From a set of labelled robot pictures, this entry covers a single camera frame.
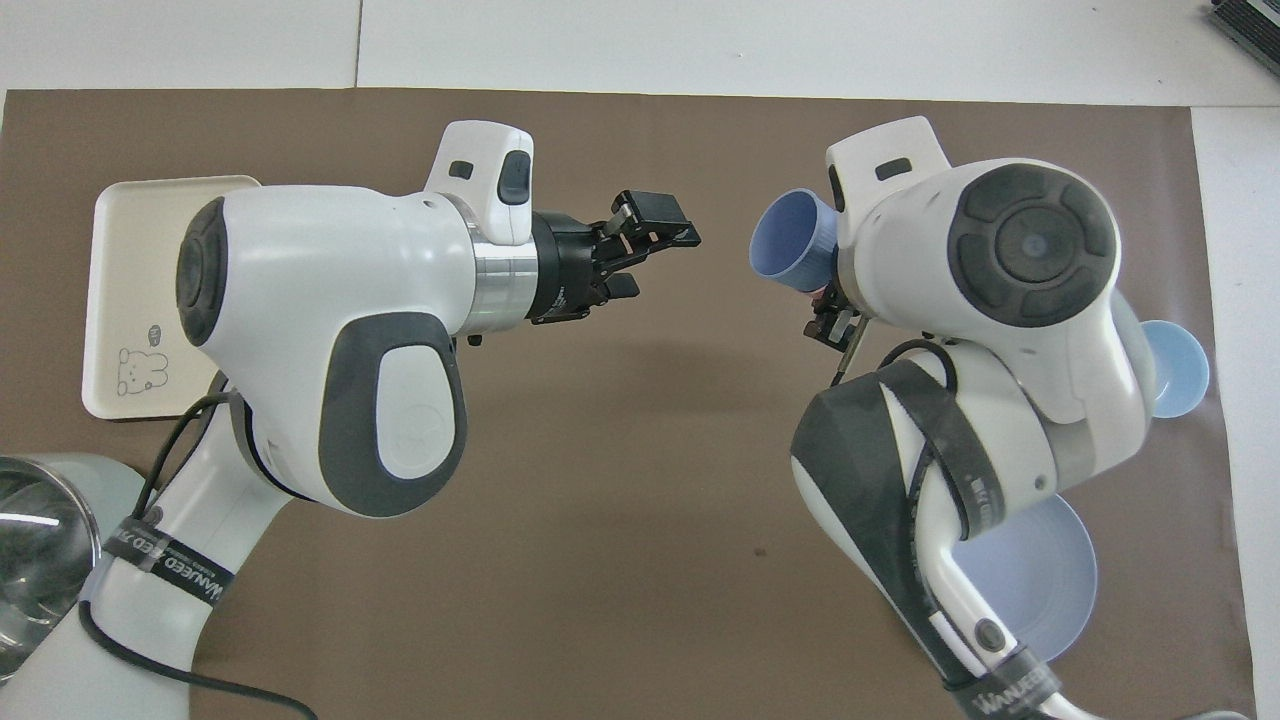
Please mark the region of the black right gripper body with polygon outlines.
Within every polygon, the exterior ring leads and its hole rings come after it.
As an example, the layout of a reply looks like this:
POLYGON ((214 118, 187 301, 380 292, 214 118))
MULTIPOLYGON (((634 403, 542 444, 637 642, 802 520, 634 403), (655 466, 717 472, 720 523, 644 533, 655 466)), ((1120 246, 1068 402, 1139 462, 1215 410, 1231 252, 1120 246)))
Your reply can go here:
POLYGON ((864 327, 860 311, 838 284, 827 284, 809 293, 813 319, 805 324, 805 336, 831 348, 850 348, 861 340, 864 327))

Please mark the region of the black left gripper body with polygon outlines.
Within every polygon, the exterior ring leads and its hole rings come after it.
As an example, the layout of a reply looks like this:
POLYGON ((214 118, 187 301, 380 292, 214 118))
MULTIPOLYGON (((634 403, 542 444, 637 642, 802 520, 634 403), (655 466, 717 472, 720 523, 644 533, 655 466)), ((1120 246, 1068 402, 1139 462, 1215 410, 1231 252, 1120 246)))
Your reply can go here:
POLYGON ((538 254, 538 286, 530 306, 532 324, 581 319, 591 307, 611 301, 593 260, 604 224, 584 224, 557 211, 532 214, 538 254))

